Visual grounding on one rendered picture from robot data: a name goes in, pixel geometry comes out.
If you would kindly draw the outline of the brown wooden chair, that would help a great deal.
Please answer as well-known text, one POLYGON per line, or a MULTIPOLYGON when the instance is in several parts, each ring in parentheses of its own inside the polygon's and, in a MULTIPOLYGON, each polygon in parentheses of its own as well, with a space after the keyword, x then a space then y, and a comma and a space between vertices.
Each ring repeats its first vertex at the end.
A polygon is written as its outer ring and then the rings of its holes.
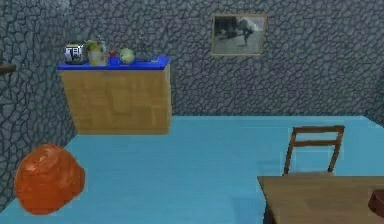
POLYGON ((287 152, 285 156, 283 176, 334 176, 334 168, 340 153, 342 139, 345 132, 344 125, 333 126, 300 126, 292 129, 287 152), (299 134, 314 134, 314 133, 336 133, 337 136, 332 140, 303 140, 297 139, 299 134), (293 149, 296 147, 324 147, 333 146, 333 153, 330 159, 328 168, 325 171, 311 171, 311 172, 290 172, 291 158, 293 149))

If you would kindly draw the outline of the yellow-green jug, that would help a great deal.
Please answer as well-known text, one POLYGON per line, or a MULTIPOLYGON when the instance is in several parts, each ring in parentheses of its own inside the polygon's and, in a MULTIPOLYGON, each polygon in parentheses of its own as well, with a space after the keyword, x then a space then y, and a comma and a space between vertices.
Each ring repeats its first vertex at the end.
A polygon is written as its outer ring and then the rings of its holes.
POLYGON ((96 40, 86 42, 88 59, 91 66, 107 65, 107 50, 104 39, 98 36, 96 40))

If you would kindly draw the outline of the wooden cupboard with blue top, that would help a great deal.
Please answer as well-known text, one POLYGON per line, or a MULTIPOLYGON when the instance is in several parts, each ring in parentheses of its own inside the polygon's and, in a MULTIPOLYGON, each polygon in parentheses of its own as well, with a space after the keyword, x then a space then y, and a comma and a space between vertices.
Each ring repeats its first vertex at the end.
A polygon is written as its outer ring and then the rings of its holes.
POLYGON ((172 120, 170 58, 57 68, 76 131, 87 135, 165 135, 172 120))

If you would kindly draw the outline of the dark red bowl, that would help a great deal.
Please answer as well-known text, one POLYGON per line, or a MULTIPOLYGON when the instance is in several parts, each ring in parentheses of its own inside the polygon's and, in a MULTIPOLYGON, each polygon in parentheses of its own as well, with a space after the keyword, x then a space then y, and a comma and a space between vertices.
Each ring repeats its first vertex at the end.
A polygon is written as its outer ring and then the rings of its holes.
POLYGON ((372 192, 368 207, 377 216, 384 218, 384 189, 376 189, 372 192))

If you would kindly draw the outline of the light wooden table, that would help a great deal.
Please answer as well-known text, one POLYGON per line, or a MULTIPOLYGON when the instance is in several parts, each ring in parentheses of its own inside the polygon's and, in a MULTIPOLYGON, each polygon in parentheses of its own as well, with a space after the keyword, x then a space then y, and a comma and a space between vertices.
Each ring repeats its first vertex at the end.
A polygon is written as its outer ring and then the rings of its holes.
POLYGON ((384 176, 258 176, 271 224, 384 224, 368 207, 384 176))

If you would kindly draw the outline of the dark grey flat dish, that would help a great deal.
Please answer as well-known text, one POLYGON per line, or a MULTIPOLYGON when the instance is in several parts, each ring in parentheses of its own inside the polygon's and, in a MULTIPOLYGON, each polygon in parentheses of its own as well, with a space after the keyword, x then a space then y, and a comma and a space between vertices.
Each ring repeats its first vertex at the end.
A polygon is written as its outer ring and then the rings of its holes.
POLYGON ((135 60, 138 62, 157 62, 158 56, 151 53, 137 52, 135 55, 135 60))

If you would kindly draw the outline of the pale green round vegetable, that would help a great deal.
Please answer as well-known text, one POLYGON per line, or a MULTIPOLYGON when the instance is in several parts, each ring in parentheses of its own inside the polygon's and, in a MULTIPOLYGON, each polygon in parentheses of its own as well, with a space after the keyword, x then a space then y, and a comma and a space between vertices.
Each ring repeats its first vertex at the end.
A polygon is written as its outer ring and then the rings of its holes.
POLYGON ((120 61, 124 64, 131 64, 135 60, 135 52, 129 48, 120 50, 120 61))

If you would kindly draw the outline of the orange lumpy beanbag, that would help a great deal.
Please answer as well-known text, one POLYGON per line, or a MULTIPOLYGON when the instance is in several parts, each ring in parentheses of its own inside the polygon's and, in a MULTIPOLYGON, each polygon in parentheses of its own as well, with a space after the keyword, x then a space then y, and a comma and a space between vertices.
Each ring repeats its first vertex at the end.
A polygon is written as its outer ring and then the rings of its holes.
POLYGON ((43 144, 20 163, 14 180, 17 199, 33 215, 48 215, 79 196, 85 170, 66 149, 43 144))

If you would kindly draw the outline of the framed grey picture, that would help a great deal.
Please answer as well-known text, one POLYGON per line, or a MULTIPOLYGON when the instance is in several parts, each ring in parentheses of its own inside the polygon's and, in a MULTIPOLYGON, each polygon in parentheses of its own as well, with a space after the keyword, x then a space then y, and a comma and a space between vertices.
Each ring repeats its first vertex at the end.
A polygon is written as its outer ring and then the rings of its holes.
POLYGON ((266 14, 214 14, 212 56, 260 56, 267 25, 266 14))

